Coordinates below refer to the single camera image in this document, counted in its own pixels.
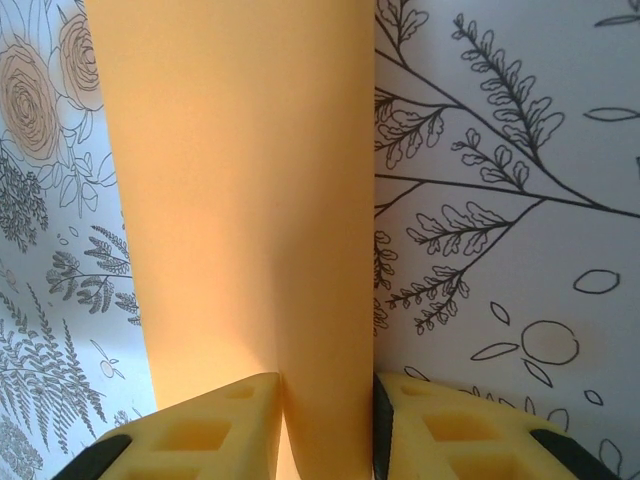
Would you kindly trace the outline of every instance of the black plastic edge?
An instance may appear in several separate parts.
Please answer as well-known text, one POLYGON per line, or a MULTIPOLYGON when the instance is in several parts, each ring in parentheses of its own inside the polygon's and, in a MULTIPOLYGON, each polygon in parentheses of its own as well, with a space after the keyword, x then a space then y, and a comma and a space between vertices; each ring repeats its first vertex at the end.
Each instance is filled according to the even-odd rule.
POLYGON ((530 433, 578 480, 620 480, 572 438, 546 429, 532 430, 530 433))
POLYGON ((115 435, 94 443, 80 452, 52 480, 98 480, 131 441, 129 435, 115 435))
POLYGON ((391 460, 393 405, 384 385, 373 376, 373 473, 375 480, 387 480, 391 460))

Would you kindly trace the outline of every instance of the orange cardboard sheet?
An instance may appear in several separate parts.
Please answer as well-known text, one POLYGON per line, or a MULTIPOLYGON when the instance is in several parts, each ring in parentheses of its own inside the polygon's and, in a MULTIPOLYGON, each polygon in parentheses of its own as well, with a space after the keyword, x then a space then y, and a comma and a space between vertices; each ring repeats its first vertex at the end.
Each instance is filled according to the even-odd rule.
POLYGON ((158 406, 279 370, 301 478, 368 480, 373 3, 86 3, 158 406))

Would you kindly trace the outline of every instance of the black rubber strip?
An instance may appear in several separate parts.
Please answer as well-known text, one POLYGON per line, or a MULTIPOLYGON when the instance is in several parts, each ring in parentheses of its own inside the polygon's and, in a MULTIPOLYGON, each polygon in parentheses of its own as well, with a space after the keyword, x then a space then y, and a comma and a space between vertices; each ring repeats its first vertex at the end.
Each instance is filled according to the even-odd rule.
POLYGON ((373 376, 373 473, 376 480, 387 480, 391 460, 393 405, 378 375, 373 376))
POLYGON ((129 435, 109 437, 85 448, 52 480, 98 480, 131 443, 129 435))
POLYGON ((572 438, 545 429, 532 430, 530 433, 578 480, 620 480, 572 438))

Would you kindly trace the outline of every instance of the floral wallpaper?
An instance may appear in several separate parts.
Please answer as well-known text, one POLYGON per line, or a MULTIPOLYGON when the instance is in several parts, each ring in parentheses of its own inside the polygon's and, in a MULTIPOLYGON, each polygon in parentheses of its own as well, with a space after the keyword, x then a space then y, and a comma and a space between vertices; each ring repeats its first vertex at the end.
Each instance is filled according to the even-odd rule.
POLYGON ((82 0, 0 0, 0 478, 155 410, 82 0))
POLYGON ((377 369, 640 478, 640 2, 376 5, 377 369))

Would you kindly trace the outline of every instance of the beige flower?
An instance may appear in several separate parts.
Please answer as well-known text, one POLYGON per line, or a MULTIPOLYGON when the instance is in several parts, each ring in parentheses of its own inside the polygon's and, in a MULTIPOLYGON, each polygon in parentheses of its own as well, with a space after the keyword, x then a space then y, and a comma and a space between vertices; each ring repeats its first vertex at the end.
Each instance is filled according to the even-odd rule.
POLYGON ((60 68, 67 96, 88 110, 102 107, 102 95, 87 17, 78 14, 60 30, 60 68))
POLYGON ((20 149, 35 166, 55 163, 59 127, 47 67, 31 45, 17 40, 0 53, 0 110, 20 149))

